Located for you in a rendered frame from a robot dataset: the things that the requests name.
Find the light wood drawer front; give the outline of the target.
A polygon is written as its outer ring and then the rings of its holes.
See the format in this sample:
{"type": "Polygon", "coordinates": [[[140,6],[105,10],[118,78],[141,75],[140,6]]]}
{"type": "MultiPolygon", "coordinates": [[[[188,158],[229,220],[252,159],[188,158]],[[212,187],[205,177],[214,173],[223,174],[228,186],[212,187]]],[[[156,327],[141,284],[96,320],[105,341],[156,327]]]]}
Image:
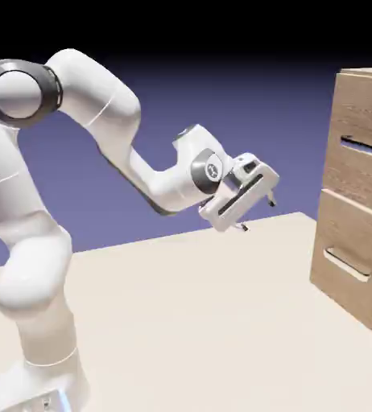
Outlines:
{"type": "Polygon", "coordinates": [[[346,249],[372,268],[372,210],[324,189],[316,223],[310,281],[372,331],[372,275],[360,282],[324,255],[324,248],[346,249]]]}
{"type": "Polygon", "coordinates": [[[372,209],[372,155],[341,145],[350,135],[372,146],[372,74],[337,74],[324,165],[323,187],[372,209]]]}

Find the light wood cabinet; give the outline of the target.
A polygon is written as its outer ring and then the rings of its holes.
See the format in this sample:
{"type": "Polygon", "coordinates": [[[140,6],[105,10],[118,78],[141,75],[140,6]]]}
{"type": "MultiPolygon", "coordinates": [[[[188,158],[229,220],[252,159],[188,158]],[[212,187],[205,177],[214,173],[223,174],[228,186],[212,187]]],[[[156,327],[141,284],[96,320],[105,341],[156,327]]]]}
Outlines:
{"type": "Polygon", "coordinates": [[[310,281],[372,331],[372,68],[336,76],[310,281]]]}

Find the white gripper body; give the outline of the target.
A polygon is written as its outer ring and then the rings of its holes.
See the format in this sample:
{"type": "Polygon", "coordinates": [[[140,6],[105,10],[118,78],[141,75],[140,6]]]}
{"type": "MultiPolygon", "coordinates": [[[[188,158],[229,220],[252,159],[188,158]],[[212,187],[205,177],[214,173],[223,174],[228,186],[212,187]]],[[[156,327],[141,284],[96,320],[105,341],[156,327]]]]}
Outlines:
{"type": "Polygon", "coordinates": [[[218,232],[237,227],[238,221],[261,199],[267,198],[278,182],[279,175],[265,163],[235,165],[211,200],[199,207],[199,214],[218,232]]]}

